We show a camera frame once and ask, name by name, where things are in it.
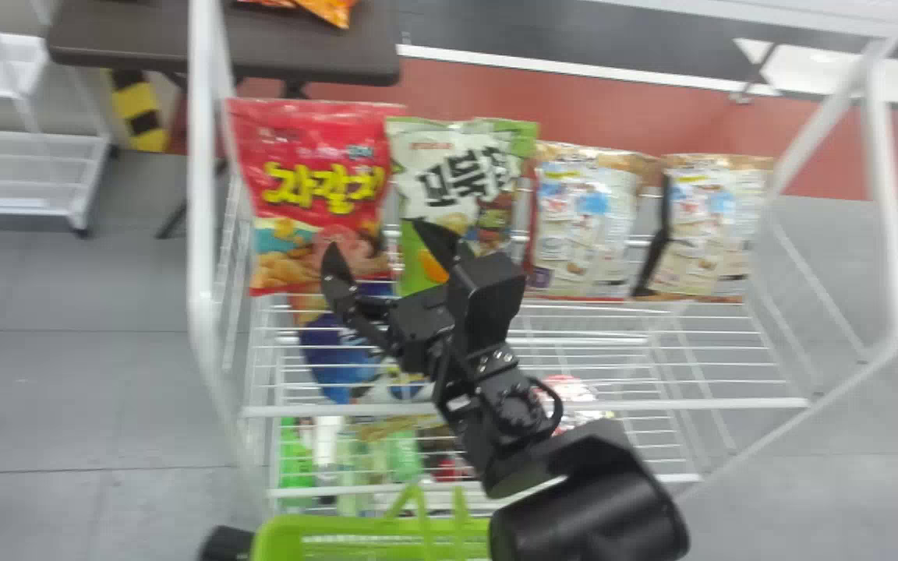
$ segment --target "red snack bag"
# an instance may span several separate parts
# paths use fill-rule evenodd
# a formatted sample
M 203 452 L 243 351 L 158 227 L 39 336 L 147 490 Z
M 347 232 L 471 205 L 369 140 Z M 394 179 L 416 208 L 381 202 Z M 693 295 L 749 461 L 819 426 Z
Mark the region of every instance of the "red snack bag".
M 390 175 L 384 119 L 399 105 L 228 100 L 254 210 L 252 295 L 315 292 L 331 242 L 359 278 L 388 278 L 379 203 Z

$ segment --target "white wire rack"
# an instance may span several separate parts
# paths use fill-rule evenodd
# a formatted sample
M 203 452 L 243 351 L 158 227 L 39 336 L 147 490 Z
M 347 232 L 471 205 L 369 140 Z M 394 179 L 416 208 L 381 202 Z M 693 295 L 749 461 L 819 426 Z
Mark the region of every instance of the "white wire rack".
M 795 9 L 792 4 L 777 2 L 774 8 Z M 339 425 L 354 430 L 363 420 L 382 423 L 403 415 L 420 415 L 412 422 L 424 425 L 434 419 L 434 408 L 423 400 L 334 404 L 322 397 L 304 356 L 309 348 L 300 344 L 300 334 L 311 327 L 295 322 L 297 313 L 307 312 L 306 303 L 295 309 L 286 295 L 246 297 L 250 213 L 236 166 L 222 231 L 215 228 L 214 117 L 234 83 L 220 6 L 193 0 L 189 18 L 189 328 L 253 506 L 268 516 L 295 499 L 348 494 L 385 504 L 399 490 L 397 470 L 382 462 L 336 468 L 329 450 L 352 438 Z M 886 281 L 883 294 L 875 296 L 888 310 L 883 337 L 866 343 L 855 333 L 770 205 L 745 303 L 527 298 L 512 323 L 509 342 L 525 372 L 544 379 L 573 376 L 591 388 L 594 400 L 568 402 L 567 411 L 619 418 L 642 459 L 681 500 L 728 475 L 898 354 L 898 180 L 888 107 L 873 72 L 898 43 L 898 11 L 890 21 L 896 31 L 869 43 L 838 92 L 820 105 L 780 157 L 769 192 L 773 201 L 784 191 L 848 108 L 852 93 L 863 89 L 867 178 L 879 210 L 882 242 L 876 252 L 884 258 Z M 226 128 L 222 134 L 229 148 L 231 135 Z M 518 207 L 526 205 L 520 201 Z M 652 212 L 645 207 L 641 216 Z M 516 241 L 526 241 L 527 223 L 519 213 Z M 388 228 L 388 238 L 395 240 L 396 228 Z M 641 234 L 631 240 L 634 263 L 649 244 L 645 232 L 641 224 Z M 398 263 L 395 248 L 392 242 L 391 256 Z M 283 418 L 302 419 L 293 430 L 310 448 L 314 486 L 281 486 L 281 477 L 302 473 L 281 457 L 291 437 L 279 429 Z M 419 431 L 411 439 L 421 458 L 453 457 L 455 445 L 445 434 Z M 490 512 L 503 504 L 486 499 L 465 473 L 446 480 L 436 463 L 423 461 L 420 469 L 435 504 L 448 504 L 448 491 L 456 484 L 466 488 L 475 511 Z M 361 476 L 354 484 L 342 480 L 349 470 Z M 317 501 L 300 506 L 332 508 Z
M 47 25 L 48 12 L 30 0 L 38 21 Z M 32 96 L 47 68 L 44 40 L 0 33 L 0 98 L 12 100 L 25 131 L 0 131 L 0 213 L 47 214 L 67 217 L 84 233 L 88 210 L 96 194 L 110 134 L 82 77 L 68 69 L 97 131 L 96 136 L 48 135 L 41 131 Z

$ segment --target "snack bag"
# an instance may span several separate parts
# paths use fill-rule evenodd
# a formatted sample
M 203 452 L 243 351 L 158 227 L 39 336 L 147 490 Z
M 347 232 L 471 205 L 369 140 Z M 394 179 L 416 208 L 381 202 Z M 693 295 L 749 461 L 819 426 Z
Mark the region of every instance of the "snack bag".
M 634 298 L 742 302 L 772 165 L 727 153 L 665 156 L 662 224 Z
M 340 27 L 348 29 L 348 14 L 358 0 L 293 0 L 315 16 Z
M 331 242 L 357 277 L 388 277 L 378 217 L 390 170 L 384 118 L 404 107 L 231 99 L 228 110 L 253 201 L 252 295 L 320 283 Z
M 516 181 L 531 156 L 536 123 L 505 118 L 440 122 L 391 117 L 394 180 L 400 193 L 400 294 L 445 283 L 438 265 L 409 220 L 423 219 L 456 231 L 477 256 L 508 249 Z
M 270 8 L 295 8 L 290 0 L 236 0 L 242 4 L 261 4 Z
M 655 167 L 656 160 L 642 153 L 537 143 L 533 235 L 526 248 L 530 290 L 622 295 L 610 287 L 627 283 L 626 242 L 638 193 Z

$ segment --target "green bottle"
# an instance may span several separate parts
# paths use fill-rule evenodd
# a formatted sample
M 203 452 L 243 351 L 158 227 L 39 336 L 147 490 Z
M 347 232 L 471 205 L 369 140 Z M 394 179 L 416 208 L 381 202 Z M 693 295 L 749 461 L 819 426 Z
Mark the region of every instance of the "green bottle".
M 313 454 L 300 441 L 296 418 L 279 418 L 279 488 L 314 486 Z M 284 497 L 279 499 L 281 510 L 302 509 L 313 504 L 313 497 Z

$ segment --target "orange snack bag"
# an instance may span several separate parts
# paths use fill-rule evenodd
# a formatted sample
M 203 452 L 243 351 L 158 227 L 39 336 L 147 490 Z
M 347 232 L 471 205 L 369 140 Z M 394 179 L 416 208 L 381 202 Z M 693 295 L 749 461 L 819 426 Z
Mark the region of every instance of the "orange snack bag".
M 332 25 L 348 29 L 348 14 L 358 0 L 295 0 L 314 15 Z

